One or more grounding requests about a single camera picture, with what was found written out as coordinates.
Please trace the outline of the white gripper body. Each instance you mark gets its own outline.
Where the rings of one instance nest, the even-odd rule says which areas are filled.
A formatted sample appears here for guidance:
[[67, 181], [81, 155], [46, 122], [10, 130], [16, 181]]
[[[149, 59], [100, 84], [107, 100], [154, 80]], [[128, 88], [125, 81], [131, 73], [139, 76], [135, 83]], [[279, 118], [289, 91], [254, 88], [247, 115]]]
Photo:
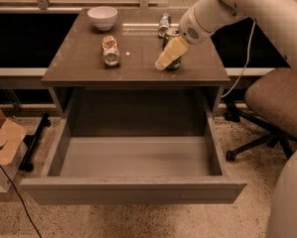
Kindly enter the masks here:
[[208, 39], [221, 24], [219, 0], [200, 0], [181, 18], [179, 33], [191, 45]]

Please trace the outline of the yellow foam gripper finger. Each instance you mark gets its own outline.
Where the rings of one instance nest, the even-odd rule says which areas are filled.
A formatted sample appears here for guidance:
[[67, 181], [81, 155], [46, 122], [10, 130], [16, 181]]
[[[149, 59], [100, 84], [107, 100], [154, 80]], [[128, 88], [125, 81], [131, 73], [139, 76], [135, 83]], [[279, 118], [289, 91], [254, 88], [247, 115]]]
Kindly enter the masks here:
[[188, 50], [188, 42], [182, 37], [171, 39], [162, 53], [158, 56], [155, 67], [158, 70], [164, 70], [174, 60], [178, 59]]

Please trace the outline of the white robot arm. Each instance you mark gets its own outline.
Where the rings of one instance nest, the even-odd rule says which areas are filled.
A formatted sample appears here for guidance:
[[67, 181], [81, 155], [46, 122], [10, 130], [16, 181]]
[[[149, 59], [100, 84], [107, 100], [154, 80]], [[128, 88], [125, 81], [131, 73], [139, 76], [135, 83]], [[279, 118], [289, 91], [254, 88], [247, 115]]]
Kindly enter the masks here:
[[[159, 55], [165, 69], [219, 28], [249, 17], [286, 59], [287, 68], [269, 72], [245, 93], [249, 108], [297, 139], [297, 2], [293, 0], [200, 0], [179, 23], [180, 36]], [[274, 189], [266, 238], [297, 238], [297, 151], [289, 158]]]

